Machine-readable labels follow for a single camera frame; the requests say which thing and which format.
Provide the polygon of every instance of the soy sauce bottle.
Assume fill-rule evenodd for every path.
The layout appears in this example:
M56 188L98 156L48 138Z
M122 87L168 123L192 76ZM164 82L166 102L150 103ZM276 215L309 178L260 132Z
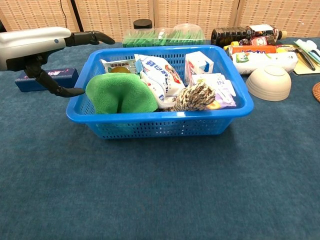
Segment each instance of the soy sauce bottle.
M231 42L258 37L272 37L276 42L287 37L287 31L279 31L268 24L249 25L246 27L215 28L211 34L211 44L219 47L230 45Z

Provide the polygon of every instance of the package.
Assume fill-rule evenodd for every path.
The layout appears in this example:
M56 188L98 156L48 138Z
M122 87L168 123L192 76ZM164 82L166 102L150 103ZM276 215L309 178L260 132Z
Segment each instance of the package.
M214 62L201 51L188 53L185 55L184 81L186 85L194 85L192 75L212 74Z
M193 75L192 81L194 84L205 82L214 90L215 100L206 107L208 110L237 106L233 98L236 96L234 87L231 81L227 80L221 73Z
M103 64L105 73L126 73L126 74L136 74L136 60L119 60L119 61L105 61L100 59Z
M259 37L251 38L250 42L254 46L266 46L266 45L275 46L276 45L276 42L273 36L259 36Z
M232 54L231 58L240 74L250 74L257 68L266 66L279 66L291 72L298 63L296 53L291 51L282 53L237 52Z
M158 107L173 107L185 88L176 70L162 57L135 54L134 58L136 70L155 96Z
M45 70L59 86L65 88L74 88L79 74L75 68L61 68ZM34 78L29 78L24 72L14 81L21 92L33 92L48 90Z

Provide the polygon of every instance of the milk carton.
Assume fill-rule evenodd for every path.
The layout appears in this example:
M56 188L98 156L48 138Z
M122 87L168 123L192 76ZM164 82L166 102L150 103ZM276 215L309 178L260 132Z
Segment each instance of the milk carton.
M192 75L212 74L214 62L200 51L185 55L184 82L194 85Z

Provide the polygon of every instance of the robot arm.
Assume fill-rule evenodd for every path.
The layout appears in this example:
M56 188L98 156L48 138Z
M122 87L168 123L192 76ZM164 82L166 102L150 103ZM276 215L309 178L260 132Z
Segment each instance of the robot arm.
M0 71L24 70L29 78L35 78L52 94L65 98L78 96L84 94L85 90L59 86L41 66L48 62L50 54L65 47L98 45L99 41L115 43L112 38L99 31L72 33L64 27L0 33Z

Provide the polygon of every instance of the cable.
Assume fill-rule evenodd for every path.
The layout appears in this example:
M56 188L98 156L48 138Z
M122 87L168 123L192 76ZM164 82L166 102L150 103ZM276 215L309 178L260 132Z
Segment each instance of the cable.
M65 28L67 29L67 16L66 16L66 14L65 14L64 8L62 7L62 0L60 0L60 7L61 7L62 13L63 13L63 15L64 15Z

